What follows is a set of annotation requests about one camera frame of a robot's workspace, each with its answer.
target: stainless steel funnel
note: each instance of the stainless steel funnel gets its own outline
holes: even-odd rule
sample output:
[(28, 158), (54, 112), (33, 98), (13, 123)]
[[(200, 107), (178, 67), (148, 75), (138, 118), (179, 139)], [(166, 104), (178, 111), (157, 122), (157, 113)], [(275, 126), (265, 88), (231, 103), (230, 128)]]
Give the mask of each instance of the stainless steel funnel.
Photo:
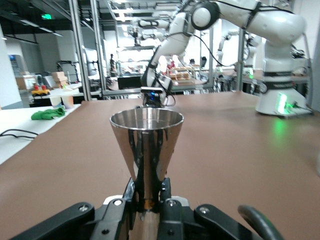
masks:
[(141, 212), (157, 205), (183, 121), (182, 114), (163, 108), (125, 110), (110, 118)]

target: white robotic arm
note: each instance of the white robotic arm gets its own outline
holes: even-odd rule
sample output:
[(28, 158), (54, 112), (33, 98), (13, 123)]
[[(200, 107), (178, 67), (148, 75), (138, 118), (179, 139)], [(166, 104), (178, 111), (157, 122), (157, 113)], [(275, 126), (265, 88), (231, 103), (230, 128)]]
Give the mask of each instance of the white robotic arm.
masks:
[(256, 0), (203, 2), (196, 5), (191, 14), (192, 25), (197, 30), (207, 29), (221, 18), (266, 39), (258, 112), (284, 117), (311, 112), (306, 99), (293, 89), (291, 80), (291, 44), (306, 27), (301, 16)]
[(163, 102), (166, 95), (171, 91), (171, 78), (157, 74), (156, 67), (161, 56), (181, 55), (189, 42), (190, 36), (194, 33), (194, 28), (190, 24), (191, 16), (188, 13), (181, 12), (176, 15), (170, 25), (168, 37), (155, 50), (142, 78), (141, 83), (146, 87), (162, 87), (165, 92), (161, 96)]
[(224, 48), (225, 41), (229, 41), (232, 36), (237, 36), (237, 35), (239, 35), (239, 31), (238, 30), (230, 30), (226, 35), (224, 35), (221, 38), (221, 41), (219, 43), (219, 48), (218, 48), (218, 51), (217, 51), (217, 57), (218, 57), (218, 62), (219, 63), (222, 63), (222, 58), (224, 56), (224, 52), (222, 51), (222, 49)]

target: exit sign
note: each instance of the exit sign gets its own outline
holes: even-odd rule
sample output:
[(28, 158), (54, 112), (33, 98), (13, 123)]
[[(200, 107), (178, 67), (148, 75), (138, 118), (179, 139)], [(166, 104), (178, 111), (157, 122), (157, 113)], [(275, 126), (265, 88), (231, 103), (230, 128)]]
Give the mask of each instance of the exit sign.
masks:
[(52, 19), (51, 15), (47, 14), (47, 13), (46, 14), (42, 14), (41, 17), (42, 17), (43, 20), (51, 20)]

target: brown table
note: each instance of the brown table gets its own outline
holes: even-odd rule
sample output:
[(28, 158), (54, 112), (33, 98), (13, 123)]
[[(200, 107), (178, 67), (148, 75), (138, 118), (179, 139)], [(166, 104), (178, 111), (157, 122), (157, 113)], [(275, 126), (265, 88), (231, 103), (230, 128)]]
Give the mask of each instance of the brown table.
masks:
[[(320, 115), (258, 114), (241, 92), (176, 96), (185, 121), (168, 168), (172, 193), (248, 226), (237, 207), (265, 213), (287, 240), (320, 239)], [(130, 177), (109, 117), (140, 99), (84, 102), (0, 165), (0, 239), (87, 201), (99, 207)]]

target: ceiling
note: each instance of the ceiling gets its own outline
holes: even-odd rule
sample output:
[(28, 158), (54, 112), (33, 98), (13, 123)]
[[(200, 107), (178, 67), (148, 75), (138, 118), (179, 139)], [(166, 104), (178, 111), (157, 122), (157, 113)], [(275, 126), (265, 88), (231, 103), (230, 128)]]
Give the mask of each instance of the ceiling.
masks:
[[(135, 19), (170, 19), (178, 11), (189, 11), (201, 0), (97, 0), (99, 24), (104, 31), (114, 30), (116, 22), (132, 23)], [(293, 0), (272, 0), (275, 5), (288, 5)], [(92, 27), (90, 0), (78, 0), (83, 26)], [(42, 19), (50, 14), (51, 20)], [(46, 31), (30, 26), (28, 20), (51, 31), (72, 30), (68, 0), (0, 0), (0, 24), (5, 35), (38, 34)]]

